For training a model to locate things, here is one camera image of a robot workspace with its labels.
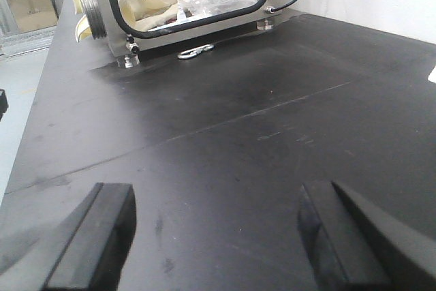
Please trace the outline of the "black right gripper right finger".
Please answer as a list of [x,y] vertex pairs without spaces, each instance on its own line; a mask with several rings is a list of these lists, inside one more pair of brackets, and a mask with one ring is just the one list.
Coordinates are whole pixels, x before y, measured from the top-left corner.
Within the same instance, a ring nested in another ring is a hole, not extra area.
[[300,188],[298,230],[319,290],[434,290],[435,240],[350,187]]

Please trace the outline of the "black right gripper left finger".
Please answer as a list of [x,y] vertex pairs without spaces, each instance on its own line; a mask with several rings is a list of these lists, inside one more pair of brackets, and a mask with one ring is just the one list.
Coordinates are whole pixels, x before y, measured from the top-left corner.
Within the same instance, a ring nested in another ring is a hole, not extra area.
[[101,184],[55,266],[46,290],[116,290],[136,233],[136,199],[126,183]]

